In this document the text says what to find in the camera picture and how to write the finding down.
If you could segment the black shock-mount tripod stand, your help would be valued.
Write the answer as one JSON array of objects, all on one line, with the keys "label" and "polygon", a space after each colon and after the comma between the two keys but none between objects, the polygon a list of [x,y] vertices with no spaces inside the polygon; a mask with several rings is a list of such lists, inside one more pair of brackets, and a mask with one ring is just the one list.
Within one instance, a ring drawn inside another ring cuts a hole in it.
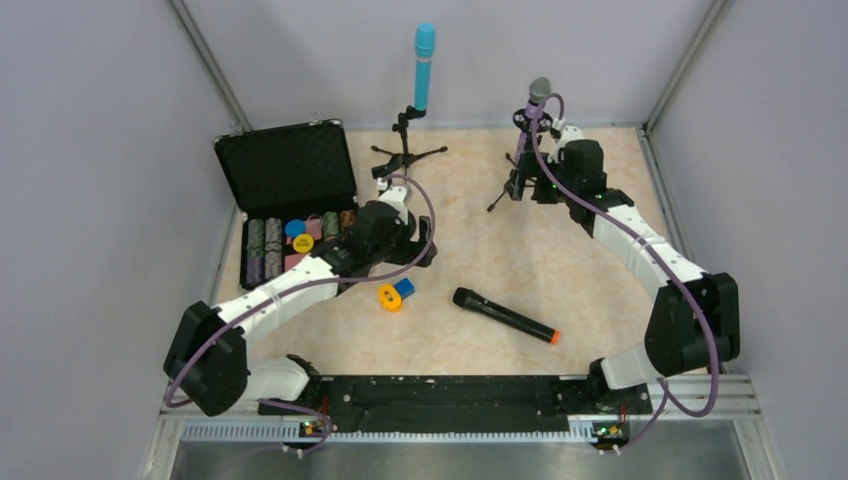
[{"label": "black shock-mount tripod stand", "polygon": [[538,113],[537,108],[528,104],[523,110],[514,112],[513,124],[519,128],[517,152],[506,158],[512,163],[512,170],[504,184],[503,191],[487,207],[487,212],[492,212],[496,205],[507,196],[510,200],[521,201],[525,189],[532,188],[531,200],[538,204],[557,204],[565,201],[564,195],[558,187],[542,171],[533,149],[531,141],[530,123],[533,119],[538,120],[537,141],[542,139],[542,134],[551,129],[552,117],[547,113]]}]

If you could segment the black orange-tipped microphone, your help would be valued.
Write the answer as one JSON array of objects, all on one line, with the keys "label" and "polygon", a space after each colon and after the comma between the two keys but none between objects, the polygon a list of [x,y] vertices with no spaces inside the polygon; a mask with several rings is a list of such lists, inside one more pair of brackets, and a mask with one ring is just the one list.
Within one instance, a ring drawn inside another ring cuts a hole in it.
[{"label": "black orange-tipped microphone", "polygon": [[474,290],[458,287],[452,301],[463,310],[483,315],[548,344],[556,345],[559,341],[558,330],[497,304]]}]

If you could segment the black tripod microphone stand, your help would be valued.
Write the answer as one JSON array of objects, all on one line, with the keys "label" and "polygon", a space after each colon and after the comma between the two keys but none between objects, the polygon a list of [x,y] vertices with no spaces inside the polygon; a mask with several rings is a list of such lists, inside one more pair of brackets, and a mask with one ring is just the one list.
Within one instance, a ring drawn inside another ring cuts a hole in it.
[{"label": "black tripod microphone stand", "polygon": [[449,148],[447,146],[441,146],[421,153],[413,153],[410,151],[408,132],[409,124],[412,120],[419,120],[425,116],[425,110],[419,110],[414,106],[407,106],[403,111],[398,113],[397,120],[392,124],[391,130],[394,133],[397,133],[400,138],[401,150],[399,152],[385,150],[376,145],[370,146],[370,149],[373,152],[387,155],[389,158],[389,160],[384,164],[371,168],[373,179],[385,177],[389,174],[395,173],[397,170],[402,170],[403,174],[406,175],[408,169],[418,161],[432,155],[448,152]]}]

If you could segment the purple glitter microphone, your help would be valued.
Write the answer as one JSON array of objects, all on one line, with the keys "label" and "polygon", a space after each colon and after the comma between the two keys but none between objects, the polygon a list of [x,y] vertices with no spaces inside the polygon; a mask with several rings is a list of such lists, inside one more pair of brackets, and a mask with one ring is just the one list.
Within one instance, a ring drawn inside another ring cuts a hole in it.
[{"label": "purple glitter microphone", "polygon": [[528,100],[525,107],[522,110],[517,110],[513,115],[513,124],[520,130],[516,151],[512,156],[515,166],[519,164],[525,150],[531,121],[544,115],[544,113],[539,113],[539,104],[551,92],[550,80],[547,77],[537,77],[528,87]]}]

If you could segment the teal blue microphone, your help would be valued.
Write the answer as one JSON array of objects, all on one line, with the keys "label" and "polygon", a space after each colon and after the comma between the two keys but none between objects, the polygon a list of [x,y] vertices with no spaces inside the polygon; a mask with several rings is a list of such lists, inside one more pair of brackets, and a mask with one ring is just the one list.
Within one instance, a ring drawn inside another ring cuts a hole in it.
[{"label": "teal blue microphone", "polygon": [[420,23],[414,39],[416,55],[413,107],[426,111],[429,103],[432,59],[436,46],[436,29],[432,23]]}]

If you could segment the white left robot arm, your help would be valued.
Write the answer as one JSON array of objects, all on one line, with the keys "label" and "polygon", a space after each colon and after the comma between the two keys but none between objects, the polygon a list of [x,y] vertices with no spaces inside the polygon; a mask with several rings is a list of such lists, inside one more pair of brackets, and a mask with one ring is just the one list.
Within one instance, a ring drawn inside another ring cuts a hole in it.
[{"label": "white left robot arm", "polygon": [[320,242],[275,279],[218,305],[191,304],[165,356],[163,371],[170,380],[165,405],[195,405],[213,417],[244,397],[297,399],[310,381],[305,368],[292,362],[293,379],[267,379],[251,366],[250,347],[301,312],[355,284],[392,278],[391,273],[372,275],[379,264],[394,265],[398,275],[413,267],[428,267],[437,252],[435,232],[432,214],[415,217],[383,201],[372,201],[359,209],[346,235]]}]

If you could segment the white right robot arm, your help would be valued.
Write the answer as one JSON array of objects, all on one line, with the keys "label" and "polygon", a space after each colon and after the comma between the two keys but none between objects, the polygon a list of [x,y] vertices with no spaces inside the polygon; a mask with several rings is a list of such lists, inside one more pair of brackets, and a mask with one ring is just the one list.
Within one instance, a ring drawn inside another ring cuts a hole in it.
[{"label": "white right robot arm", "polygon": [[532,181],[533,201],[564,203],[570,218],[621,259],[653,301],[643,340],[590,364],[593,400],[616,402],[649,381],[710,366],[702,320],[712,332],[718,364],[739,356],[737,282],[685,258],[650,227],[625,192],[608,186],[597,141],[571,140],[554,156],[537,156],[525,140],[510,159],[515,167],[505,189],[512,199],[521,199]]}]

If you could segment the blue toy block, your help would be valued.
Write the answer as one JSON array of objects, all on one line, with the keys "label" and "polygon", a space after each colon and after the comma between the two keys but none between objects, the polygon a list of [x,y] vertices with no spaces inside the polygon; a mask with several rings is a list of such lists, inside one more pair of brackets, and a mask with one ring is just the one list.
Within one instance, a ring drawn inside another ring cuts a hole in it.
[{"label": "blue toy block", "polygon": [[415,287],[409,278],[403,278],[393,285],[401,300],[405,300],[415,293]]}]

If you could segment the yellow traffic light toy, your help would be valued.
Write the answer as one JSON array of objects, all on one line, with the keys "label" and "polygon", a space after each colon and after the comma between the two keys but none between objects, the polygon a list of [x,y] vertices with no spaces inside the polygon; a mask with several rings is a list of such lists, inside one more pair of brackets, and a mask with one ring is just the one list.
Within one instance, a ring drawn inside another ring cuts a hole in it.
[{"label": "yellow traffic light toy", "polygon": [[378,301],[381,307],[389,312],[397,312],[403,306],[402,295],[391,284],[385,284],[378,288]]}]

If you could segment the black poker chip case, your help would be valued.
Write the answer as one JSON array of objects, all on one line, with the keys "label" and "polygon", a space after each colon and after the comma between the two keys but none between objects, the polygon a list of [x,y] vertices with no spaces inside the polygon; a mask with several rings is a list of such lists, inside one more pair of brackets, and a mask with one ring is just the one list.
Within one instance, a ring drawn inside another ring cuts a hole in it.
[{"label": "black poker chip case", "polygon": [[305,220],[328,211],[357,211],[358,189],[339,119],[320,120],[217,137],[213,149],[239,210],[239,286],[265,280],[265,264],[248,255],[249,225],[278,218]]}]

